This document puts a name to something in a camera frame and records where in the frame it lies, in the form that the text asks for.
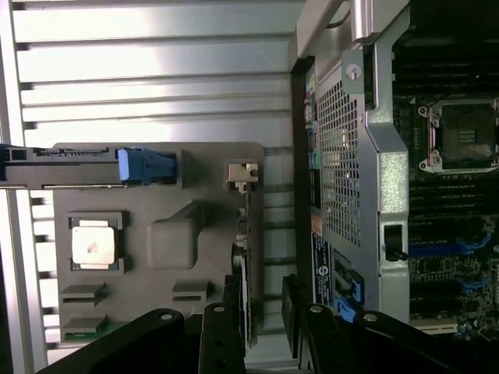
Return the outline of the metal CPU socket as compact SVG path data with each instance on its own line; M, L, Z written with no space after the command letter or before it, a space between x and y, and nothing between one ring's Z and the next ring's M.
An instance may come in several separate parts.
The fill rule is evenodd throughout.
M417 113L426 125L421 171L462 175L499 170L499 97L438 101Z

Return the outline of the grey parts rack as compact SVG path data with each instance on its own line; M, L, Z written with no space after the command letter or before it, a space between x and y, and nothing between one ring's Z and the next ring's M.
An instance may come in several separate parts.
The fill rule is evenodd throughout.
M229 161L255 161L263 191L264 149L258 143L74 143L70 148L143 147L175 153L175 184L55 189L55 250L60 337L71 319L107 317L128 323L157 308L186 315L221 300L232 271L240 195L226 185ZM72 261L71 229L80 220L115 229L115 262L83 270Z

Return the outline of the black open PC case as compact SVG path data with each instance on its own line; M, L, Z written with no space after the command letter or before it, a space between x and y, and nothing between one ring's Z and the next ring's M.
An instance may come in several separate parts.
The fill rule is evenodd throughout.
M393 51L499 44L499 0L409 0L376 37L352 40L350 0L306 0L289 45L310 183L313 300L410 323L409 153L394 124ZM364 279L352 297L350 270Z

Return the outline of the silver CPU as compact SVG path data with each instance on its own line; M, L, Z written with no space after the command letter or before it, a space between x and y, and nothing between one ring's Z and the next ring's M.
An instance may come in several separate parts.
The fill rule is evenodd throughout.
M71 229L72 261L83 270L108 270L115 262L115 229L107 221L80 220Z

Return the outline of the hard disk in blue carrier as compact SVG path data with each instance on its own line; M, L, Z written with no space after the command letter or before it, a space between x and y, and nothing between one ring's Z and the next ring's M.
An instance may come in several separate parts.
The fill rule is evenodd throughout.
M38 148L0 144L0 189L126 188L175 184L175 153L143 147Z

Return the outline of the green RAM stick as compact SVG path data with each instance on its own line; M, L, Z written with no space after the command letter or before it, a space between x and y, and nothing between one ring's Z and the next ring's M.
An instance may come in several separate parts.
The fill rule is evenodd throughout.
M68 339L91 339L111 333L123 325L123 322L113 322L107 317L71 319L62 328L62 333Z

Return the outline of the green motherboard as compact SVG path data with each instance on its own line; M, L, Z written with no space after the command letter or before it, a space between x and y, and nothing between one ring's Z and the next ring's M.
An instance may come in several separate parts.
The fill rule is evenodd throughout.
M410 323L430 334L499 338L499 170L421 171L438 101L499 97L499 44L411 45L393 51L395 128L409 153Z

